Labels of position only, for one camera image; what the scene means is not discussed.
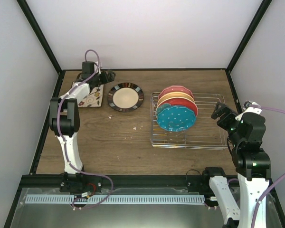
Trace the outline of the pink polka dot plate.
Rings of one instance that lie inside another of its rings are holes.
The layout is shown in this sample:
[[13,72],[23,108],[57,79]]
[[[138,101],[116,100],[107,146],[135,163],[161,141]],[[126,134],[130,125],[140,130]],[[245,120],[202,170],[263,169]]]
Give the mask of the pink polka dot plate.
[[193,93],[189,89],[181,85],[172,85],[172,86],[169,86],[163,89],[161,93],[158,95],[158,98],[162,98],[164,95],[171,93],[171,92],[183,92],[183,93],[186,93],[187,95],[190,95],[192,98],[194,98]]

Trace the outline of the blue polka dot plate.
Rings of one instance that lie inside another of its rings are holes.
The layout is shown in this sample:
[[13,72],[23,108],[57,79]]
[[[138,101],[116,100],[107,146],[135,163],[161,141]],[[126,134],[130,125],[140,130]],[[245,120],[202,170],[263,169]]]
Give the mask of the blue polka dot plate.
[[156,122],[168,132],[182,132],[191,128],[196,121],[195,113],[182,105],[164,104],[156,112]]

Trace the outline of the black rimmed round plate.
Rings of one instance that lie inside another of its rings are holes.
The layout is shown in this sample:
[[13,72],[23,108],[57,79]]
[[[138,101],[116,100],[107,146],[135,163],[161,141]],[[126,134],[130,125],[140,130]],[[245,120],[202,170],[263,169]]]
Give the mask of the black rimmed round plate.
[[128,113],[138,109],[143,104],[144,92],[134,83],[120,83],[110,89],[107,101],[115,111]]

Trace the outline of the square floral plate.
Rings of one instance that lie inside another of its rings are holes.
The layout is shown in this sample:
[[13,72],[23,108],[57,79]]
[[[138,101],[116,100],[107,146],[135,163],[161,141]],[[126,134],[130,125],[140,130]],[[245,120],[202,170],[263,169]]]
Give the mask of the square floral plate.
[[75,98],[77,100],[78,107],[101,107],[103,100],[104,85],[99,85],[91,89],[88,83],[79,85],[80,82],[73,82],[71,89],[75,87],[76,89],[70,94],[70,98]]

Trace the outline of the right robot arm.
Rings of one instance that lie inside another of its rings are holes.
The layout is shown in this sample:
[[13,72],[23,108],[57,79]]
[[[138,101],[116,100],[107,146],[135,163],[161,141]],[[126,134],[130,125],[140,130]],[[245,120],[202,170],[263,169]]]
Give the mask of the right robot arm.
[[247,101],[244,112],[238,114],[218,102],[211,115],[228,133],[227,145],[240,187],[240,204],[237,204],[222,168],[207,167],[202,173],[202,187],[214,193],[225,228],[266,227],[265,191],[271,178],[271,161],[261,148],[266,120],[255,106],[255,102]]

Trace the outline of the red plate teal flower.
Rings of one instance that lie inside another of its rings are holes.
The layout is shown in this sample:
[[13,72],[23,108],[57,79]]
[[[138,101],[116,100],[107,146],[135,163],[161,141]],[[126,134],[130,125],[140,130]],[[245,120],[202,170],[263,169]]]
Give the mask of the red plate teal flower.
[[163,101],[157,105],[156,114],[158,114],[160,112],[160,110],[161,110],[160,107],[163,106],[164,104],[184,106],[186,108],[191,109],[194,112],[195,116],[198,116],[197,105],[189,99],[181,98],[181,97],[175,97],[175,98],[167,99],[167,100],[165,100],[165,101]]

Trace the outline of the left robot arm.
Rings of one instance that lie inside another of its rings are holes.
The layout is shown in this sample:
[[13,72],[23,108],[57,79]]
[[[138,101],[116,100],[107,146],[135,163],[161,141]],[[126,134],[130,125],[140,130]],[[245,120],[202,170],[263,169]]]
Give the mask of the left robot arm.
[[91,91],[101,85],[114,81],[113,71],[101,71],[100,62],[82,63],[81,76],[62,96],[50,100],[49,127],[59,140],[64,157],[64,172],[78,174],[83,172],[79,156],[77,133],[80,128],[78,103]]

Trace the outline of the yellow round plate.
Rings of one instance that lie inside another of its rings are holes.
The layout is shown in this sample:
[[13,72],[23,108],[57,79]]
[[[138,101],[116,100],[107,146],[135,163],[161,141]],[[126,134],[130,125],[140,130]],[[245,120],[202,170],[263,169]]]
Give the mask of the yellow round plate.
[[163,102],[173,99],[173,98],[183,98],[195,103],[194,98],[191,95],[188,95],[184,92],[170,92],[168,94],[163,95],[161,98],[158,99],[157,106],[160,106]]

